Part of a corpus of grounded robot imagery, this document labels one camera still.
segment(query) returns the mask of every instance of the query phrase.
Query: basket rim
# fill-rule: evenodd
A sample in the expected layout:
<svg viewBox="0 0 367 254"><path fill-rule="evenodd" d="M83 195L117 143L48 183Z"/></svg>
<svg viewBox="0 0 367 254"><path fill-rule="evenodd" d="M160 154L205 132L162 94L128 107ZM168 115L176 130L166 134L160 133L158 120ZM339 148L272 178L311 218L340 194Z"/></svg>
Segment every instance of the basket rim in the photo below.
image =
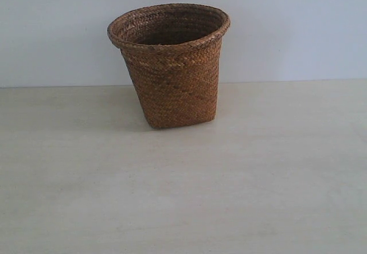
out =
<svg viewBox="0 0 367 254"><path fill-rule="evenodd" d="M126 41L121 39L114 31L114 28L118 25L118 23L120 23L122 20L127 19L127 18L131 18L136 14L142 14L142 11L146 11L146 10L164 10L164 9L172 9L172 8L198 8L198 9L207 9L210 10L212 12L217 13L219 16L221 16L223 18L223 22L222 25L220 26L219 29L213 31L212 33L192 40L192 41L188 41L188 42L184 42L184 43L180 43L180 44L174 44L174 45L147 45L147 44L138 44L135 42L131 42L131 41ZM135 48L135 49L141 49L141 50L156 50L156 51L163 51L163 50L167 50L167 49L175 49L175 51L184 49L187 50L190 47L199 47L202 45L206 45L210 42L212 42L215 39L218 39L220 37L222 37L228 30L228 28L231 25L231 20L229 15L222 11L221 9L218 9L216 7L213 6L207 6L207 5L200 5L200 4L196 4L196 3L166 3L166 4L162 4L162 5L155 5L155 6L146 6L146 7L141 7L139 9L134 9L134 10L130 10L126 13L124 13L123 15L119 16L118 18L114 19L108 26L107 28L107 34L108 34L108 38L111 40L112 44L115 45L117 48L119 49L123 49L123 48Z"/></svg>

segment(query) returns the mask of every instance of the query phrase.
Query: table surface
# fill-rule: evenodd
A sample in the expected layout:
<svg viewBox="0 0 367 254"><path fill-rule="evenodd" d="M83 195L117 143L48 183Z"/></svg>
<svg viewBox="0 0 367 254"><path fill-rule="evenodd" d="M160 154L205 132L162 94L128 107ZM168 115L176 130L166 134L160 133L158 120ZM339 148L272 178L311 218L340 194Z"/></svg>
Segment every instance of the table surface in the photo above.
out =
<svg viewBox="0 0 367 254"><path fill-rule="evenodd" d="M221 84L153 130L132 87L0 89L0 253L367 253L367 80Z"/></svg>

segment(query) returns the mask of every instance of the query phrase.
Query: woven texture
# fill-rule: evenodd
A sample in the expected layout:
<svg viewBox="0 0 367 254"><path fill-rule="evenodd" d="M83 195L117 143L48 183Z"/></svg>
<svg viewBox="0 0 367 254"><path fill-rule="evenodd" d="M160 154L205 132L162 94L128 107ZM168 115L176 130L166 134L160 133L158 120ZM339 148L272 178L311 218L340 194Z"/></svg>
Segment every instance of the woven texture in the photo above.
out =
<svg viewBox="0 0 367 254"><path fill-rule="evenodd" d="M152 127L214 119L221 41L229 25L220 9L193 4L144 7L109 25Z"/></svg>

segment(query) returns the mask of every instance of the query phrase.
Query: white wall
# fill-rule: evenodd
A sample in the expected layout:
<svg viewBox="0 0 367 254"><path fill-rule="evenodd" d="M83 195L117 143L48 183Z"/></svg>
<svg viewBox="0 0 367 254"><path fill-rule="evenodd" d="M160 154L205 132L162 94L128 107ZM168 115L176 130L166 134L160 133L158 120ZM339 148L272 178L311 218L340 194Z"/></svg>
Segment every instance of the white wall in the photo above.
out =
<svg viewBox="0 0 367 254"><path fill-rule="evenodd" d="M367 77L367 0L0 0L0 87L130 84L107 25L169 2L231 15L222 82Z"/></svg>

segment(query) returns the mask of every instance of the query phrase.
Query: wicker basket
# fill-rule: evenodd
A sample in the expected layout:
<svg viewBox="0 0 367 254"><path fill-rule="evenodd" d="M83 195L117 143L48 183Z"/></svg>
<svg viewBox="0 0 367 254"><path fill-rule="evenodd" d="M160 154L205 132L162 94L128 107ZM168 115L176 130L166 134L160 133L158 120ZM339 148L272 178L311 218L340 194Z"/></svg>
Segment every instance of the wicker basket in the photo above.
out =
<svg viewBox="0 0 367 254"><path fill-rule="evenodd" d="M220 9L179 3L133 10L108 26L152 127L214 119L221 42L229 25Z"/></svg>

